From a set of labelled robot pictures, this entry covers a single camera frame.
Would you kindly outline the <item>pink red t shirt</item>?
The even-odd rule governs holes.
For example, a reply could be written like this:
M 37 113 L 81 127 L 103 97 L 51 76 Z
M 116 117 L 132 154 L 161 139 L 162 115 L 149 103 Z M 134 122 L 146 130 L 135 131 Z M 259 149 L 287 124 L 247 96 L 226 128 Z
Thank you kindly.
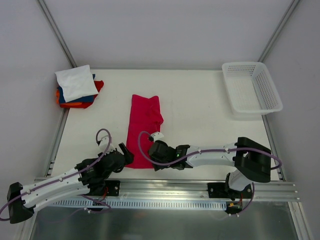
M 134 160 L 127 166 L 128 168 L 153 168 L 152 163 L 143 157 L 141 151 L 148 153 L 152 142 L 148 139 L 147 134 L 160 132 L 163 122 L 158 96 L 151 98 L 136 94 L 132 96 L 126 147 L 134 155 Z

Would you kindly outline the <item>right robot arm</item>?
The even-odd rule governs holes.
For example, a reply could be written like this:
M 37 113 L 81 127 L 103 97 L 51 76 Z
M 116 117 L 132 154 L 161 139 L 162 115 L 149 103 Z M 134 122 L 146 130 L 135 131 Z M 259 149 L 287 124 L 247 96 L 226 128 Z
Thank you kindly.
M 148 150 L 148 159 L 155 171 L 202 166 L 234 167 L 235 171 L 226 175 L 224 183 L 208 185 L 208 194 L 213 198 L 229 198 L 232 201 L 249 198 L 252 192 L 247 190 L 252 184 L 271 181 L 271 151 L 247 137 L 239 137 L 237 142 L 221 148 L 188 144 L 173 148 L 162 140 L 155 140 Z

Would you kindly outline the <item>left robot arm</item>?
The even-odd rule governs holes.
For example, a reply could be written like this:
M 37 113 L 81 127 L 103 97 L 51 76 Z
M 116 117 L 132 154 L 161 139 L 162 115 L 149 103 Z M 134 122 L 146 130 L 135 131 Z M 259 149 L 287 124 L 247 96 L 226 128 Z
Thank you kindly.
M 47 180 L 23 186 L 15 182 L 7 193 L 8 221 L 18 224 L 50 204 L 78 195 L 101 196 L 110 187 L 106 179 L 133 163 L 134 155 L 123 143 L 98 158 L 88 158 L 71 170 Z

